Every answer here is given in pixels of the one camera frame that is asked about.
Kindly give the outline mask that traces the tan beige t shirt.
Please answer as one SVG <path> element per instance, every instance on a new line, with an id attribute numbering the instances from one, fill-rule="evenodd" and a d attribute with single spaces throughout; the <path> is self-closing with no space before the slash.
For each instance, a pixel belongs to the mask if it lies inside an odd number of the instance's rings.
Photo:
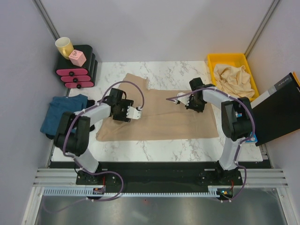
<path id="1" fill-rule="evenodd" d="M 96 140 L 157 141 L 218 137 L 215 115 L 210 104 L 203 112 L 186 109 L 167 98 L 176 96 L 177 90 L 148 89 L 148 80 L 126 74 L 119 89 L 134 101 L 134 106 L 144 104 L 139 120 L 121 122 L 107 118 L 96 134 Z"/>

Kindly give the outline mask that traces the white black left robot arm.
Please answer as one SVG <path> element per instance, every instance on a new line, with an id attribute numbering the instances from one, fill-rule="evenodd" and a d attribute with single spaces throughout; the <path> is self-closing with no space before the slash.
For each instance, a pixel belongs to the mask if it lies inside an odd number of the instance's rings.
<path id="1" fill-rule="evenodd" d="M 127 99 L 126 92 L 113 88 L 109 95 L 97 101 L 91 107 L 77 112 L 64 112 L 54 138 L 54 145 L 63 155 L 71 158 L 80 168 L 87 171 L 87 180 L 99 184 L 103 173 L 98 170 L 99 162 L 88 150 L 90 128 L 97 122 L 112 118 L 122 122 L 130 122 L 129 110 L 134 101 Z"/>

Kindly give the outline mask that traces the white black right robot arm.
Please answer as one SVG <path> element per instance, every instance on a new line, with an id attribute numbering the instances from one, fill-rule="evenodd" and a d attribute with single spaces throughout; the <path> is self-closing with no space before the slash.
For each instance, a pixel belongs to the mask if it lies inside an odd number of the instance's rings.
<path id="1" fill-rule="evenodd" d="M 221 110 L 221 126 L 226 136 L 223 153 L 218 163 L 220 170 L 215 172 L 215 180 L 226 184 L 232 178 L 231 170 L 237 166 L 240 145 L 255 132 L 250 100 L 247 97 L 235 98 L 220 91 L 212 84 L 203 84 L 201 78 L 189 82 L 192 94 L 188 97 L 187 109 L 198 113 L 210 103 Z"/>

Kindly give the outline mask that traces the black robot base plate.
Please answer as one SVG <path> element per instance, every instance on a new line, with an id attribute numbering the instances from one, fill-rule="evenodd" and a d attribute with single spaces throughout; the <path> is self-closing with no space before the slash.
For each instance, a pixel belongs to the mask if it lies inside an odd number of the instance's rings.
<path id="1" fill-rule="evenodd" d="M 78 171 L 76 184 L 104 185 L 108 193 L 126 194 L 200 193 L 209 186 L 240 186 L 238 169 L 223 172 L 216 162 L 102 162 L 90 175 Z"/>

